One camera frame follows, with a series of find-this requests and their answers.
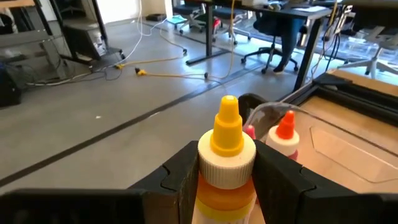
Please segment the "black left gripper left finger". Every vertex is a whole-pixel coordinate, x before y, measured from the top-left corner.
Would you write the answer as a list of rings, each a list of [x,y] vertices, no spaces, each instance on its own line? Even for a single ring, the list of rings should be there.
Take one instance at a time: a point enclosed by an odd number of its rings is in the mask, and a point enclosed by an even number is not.
[[[191,223],[198,143],[189,142],[127,189],[17,189],[1,195],[1,223]]]

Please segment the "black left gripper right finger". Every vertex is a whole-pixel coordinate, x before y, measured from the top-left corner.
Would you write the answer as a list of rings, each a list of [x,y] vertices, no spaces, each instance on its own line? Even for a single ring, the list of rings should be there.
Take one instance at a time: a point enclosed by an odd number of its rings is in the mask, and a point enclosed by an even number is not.
[[[266,223],[397,224],[397,194],[358,194],[254,143],[253,182]]]

